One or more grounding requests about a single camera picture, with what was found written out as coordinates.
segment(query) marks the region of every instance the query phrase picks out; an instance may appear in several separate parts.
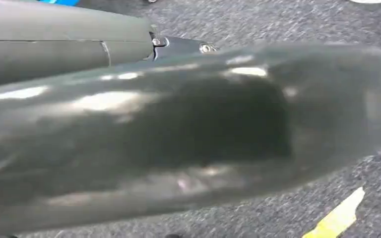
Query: gray carpet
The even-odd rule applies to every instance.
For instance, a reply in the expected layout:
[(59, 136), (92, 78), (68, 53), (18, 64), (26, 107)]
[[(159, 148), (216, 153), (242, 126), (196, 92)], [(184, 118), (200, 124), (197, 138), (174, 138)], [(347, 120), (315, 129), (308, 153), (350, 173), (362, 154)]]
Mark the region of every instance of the gray carpet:
[[(277, 41), (381, 46), (381, 4), (347, 0), (82, 0), (80, 6), (145, 16), (166, 35), (228, 48)], [(342, 237), (381, 238), (381, 151), (329, 178), (268, 198), (94, 227), (22, 237), (184, 238), (300, 237), (359, 186), (358, 221)]]

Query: metal screw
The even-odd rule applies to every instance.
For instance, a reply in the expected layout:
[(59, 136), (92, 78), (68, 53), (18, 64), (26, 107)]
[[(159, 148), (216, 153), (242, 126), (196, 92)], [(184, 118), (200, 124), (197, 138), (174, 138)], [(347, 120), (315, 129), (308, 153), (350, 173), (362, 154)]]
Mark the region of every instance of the metal screw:
[(166, 46), (168, 44), (168, 40), (165, 37), (156, 37), (152, 39), (153, 46)]
[(199, 46), (199, 51), (201, 51), (202, 53), (208, 53), (208, 52), (212, 52), (212, 51), (217, 51), (217, 49), (210, 44), (202, 43)]
[(161, 41), (158, 38), (154, 38), (154, 39), (152, 39), (152, 44), (154, 46), (160, 46), (161, 45)]

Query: yellow tape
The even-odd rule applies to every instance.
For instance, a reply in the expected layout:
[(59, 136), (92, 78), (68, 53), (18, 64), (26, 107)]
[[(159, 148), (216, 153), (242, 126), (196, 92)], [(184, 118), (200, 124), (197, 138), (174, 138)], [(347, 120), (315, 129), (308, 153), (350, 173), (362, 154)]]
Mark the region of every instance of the yellow tape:
[(364, 197), (363, 187), (355, 190), (334, 210), (325, 216), (303, 238), (336, 238), (356, 221), (356, 209)]

